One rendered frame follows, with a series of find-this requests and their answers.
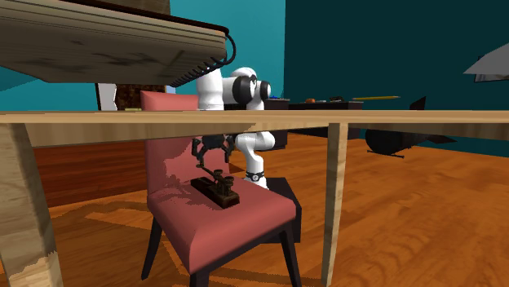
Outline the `red upholstered chair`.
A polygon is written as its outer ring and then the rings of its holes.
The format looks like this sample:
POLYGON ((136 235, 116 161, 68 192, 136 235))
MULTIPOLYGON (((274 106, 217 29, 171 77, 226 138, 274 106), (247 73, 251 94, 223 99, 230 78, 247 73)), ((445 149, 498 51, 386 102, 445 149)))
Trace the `red upholstered chair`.
POLYGON ((205 177, 192 155, 190 137, 145 141, 147 205, 153 223, 141 273, 147 279, 162 236, 169 239, 190 275, 189 287, 208 287, 210 273, 270 241, 281 242, 293 287, 302 287, 294 247, 293 221, 299 218, 294 198, 234 178, 237 205, 221 208, 191 184, 205 177))

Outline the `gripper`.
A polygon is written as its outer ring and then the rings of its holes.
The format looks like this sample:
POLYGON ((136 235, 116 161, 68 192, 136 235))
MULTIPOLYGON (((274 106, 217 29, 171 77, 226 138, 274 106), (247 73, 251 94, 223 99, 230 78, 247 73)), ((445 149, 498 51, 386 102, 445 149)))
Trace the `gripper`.
POLYGON ((224 151, 224 161, 229 163, 229 157, 235 149, 235 137, 232 135, 205 135, 201 139, 192 141, 192 155, 199 161, 197 167, 204 167, 204 156, 210 149, 221 148, 224 151))

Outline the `dark brown telegraph key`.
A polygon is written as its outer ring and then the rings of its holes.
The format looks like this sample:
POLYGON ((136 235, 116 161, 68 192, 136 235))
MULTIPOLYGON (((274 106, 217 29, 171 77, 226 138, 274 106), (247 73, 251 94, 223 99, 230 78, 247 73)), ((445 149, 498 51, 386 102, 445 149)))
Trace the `dark brown telegraph key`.
POLYGON ((232 190, 234 178, 223 176, 222 170, 203 170, 212 176, 195 178, 190 181, 191 185, 204 196, 213 201, 222 209, 227 209, 240 203, 240 196, 232 190))

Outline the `light wooden table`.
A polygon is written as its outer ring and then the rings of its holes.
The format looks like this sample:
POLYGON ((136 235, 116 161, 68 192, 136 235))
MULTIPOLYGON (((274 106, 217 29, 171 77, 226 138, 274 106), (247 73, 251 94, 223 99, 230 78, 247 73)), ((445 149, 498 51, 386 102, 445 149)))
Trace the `light wooden table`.
POLYGON ((327 128, 329 136, 321 282, 329 286, 338 240, 349 127, 509 140, 509 111, 1 112, 0 260, 9 286, 63 287, 34 148, 321 126, 327 128))

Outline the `black angular object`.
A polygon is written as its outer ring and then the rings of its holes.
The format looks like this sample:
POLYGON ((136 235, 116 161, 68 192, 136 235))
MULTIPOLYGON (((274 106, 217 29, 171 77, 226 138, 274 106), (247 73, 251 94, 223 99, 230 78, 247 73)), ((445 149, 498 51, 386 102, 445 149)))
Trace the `black angular object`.
POLYGON ((426 141, 430 141, 434 144, 448 144, 456 142, 455 139, 451 139, 444 135, 429 135, 372 129, 365 131, 365 141, 370 148, 369 152, 399 158, 404 158, 404 156, 396 155, 397 152, 410 149, 413 146, 426 141))

